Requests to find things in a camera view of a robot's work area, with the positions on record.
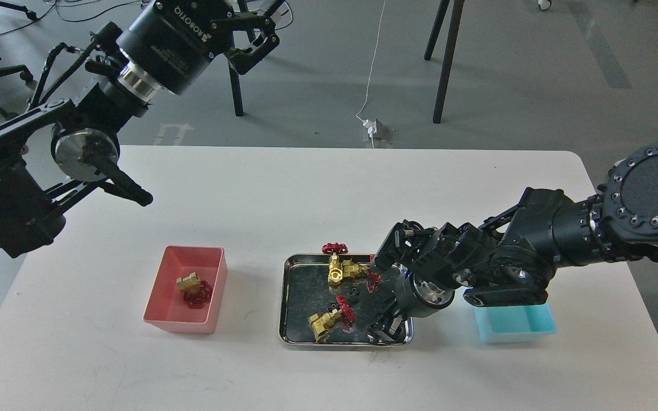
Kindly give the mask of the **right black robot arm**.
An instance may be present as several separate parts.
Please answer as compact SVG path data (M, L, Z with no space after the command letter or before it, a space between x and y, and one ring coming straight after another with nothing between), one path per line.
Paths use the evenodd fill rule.
M532 189L480 226L396 223L371 263L375 273L404 267L386 309L368 334L396 343L395 321L448 307L455 291L475 307L533 306L564 267L636 261L658 263L658 142L619 161L596 195L574 202L562 190Z

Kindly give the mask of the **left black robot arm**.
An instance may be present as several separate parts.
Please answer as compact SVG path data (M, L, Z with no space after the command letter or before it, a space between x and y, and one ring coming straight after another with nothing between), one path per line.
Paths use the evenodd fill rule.
M146 114L160 91L180 95L216 58L238 75L279 45L285 1L149 1L121 29L91 34L75 63L21 115L0 125L0 250L12 258L52 244L65 213L94 190L141 206L153 196L121 171L118 133Z

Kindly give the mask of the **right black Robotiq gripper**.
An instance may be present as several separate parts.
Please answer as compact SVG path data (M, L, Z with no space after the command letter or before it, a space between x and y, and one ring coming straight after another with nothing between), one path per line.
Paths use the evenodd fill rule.
M392 296L387 299L386 319L376 320L367 333L377 344L407 343L407 321L411 317L425 318L449 307L454 289L442 289L434 283L416 279L405 268L391 268Z

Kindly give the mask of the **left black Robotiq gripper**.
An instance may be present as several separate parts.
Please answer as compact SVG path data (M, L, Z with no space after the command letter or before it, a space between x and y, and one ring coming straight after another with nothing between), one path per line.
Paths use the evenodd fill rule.
M224 53L239 75L253 69L280 44L271 33L284 5L285 1L264 1L256 10L236 10L233 1L152 1L117 44L128 60L169 92L181 95L219 54ZM233 47L232 34L227 33L256 30L267 36L247 49Z

